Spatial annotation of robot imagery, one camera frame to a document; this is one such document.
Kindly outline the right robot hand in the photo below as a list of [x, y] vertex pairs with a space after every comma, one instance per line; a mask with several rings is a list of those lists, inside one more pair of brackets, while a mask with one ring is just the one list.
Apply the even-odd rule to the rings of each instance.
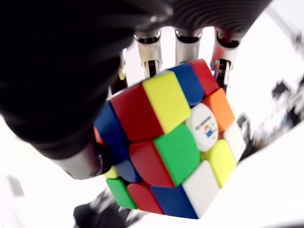
[[106, 172], [93, 120], [136, 32], [213, 26], [240, 38], [267, 0], [3, 0], [0, 113], [72, 178]]

